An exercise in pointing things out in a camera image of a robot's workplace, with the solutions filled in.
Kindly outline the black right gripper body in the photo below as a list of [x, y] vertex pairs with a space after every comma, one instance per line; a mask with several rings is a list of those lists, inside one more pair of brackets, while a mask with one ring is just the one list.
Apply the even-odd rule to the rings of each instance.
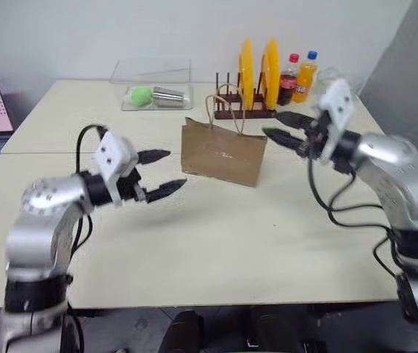
[[296, 154], [302, 158], [313, 160], [331, 160], [333, 152], [327, 155], [327, 142], [329, 140], [328, 128], [333, 121], [327, 110], [322, 110], [318, 118], [302, 115], [300, 129], [305, 133], [306, 139], [296, 149]]

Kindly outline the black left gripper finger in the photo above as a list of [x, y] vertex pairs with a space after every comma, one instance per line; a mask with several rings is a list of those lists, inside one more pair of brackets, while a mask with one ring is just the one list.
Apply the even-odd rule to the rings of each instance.
[[141, 165], [147, 165], [150, 163], [155, 163], [156, 161], [169, 156], [170, 151], [164, 149], [150, 149], [139, 151], [137, 155], [138, 163]]
[[145, 189], [144, 190], [145, 202], [149, 204], [151, 202], [164, 199], [172, 195], [173, 193], [175, 193], [177, 190], [179, 190], [186, 182], [187, 182], [187, 179], [176, 179], [176, 180], [172, 180], [164, 184], [161, 184], [157, 189], [154, 189], [154, 190], [147, 191]]

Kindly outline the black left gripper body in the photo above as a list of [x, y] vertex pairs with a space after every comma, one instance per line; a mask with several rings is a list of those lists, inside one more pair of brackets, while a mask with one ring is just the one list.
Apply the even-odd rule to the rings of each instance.
[[117, 180], [117, 189], [122, 201], [133, 199], [136, 202], [144, 202], [147, 197], [145, 190], [140, 186], [141, 176], [136, 168], [133, 168], [128, 176], [122, 176]]

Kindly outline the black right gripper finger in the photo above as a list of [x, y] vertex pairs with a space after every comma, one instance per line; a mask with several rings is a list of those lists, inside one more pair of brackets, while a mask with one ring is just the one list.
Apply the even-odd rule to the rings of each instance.
[[263, 127], [263, 133], [279, 146], [291, 149], [296, 153], [306, 152], [306, 142], [300, 138], [292, 136], [287, 131], [278, 128]]
[[317, 120], [315, 118], [290, 111], [277, 113], [276, 119], [283, 125], [294, 129], [311, 129], [317, 125]]

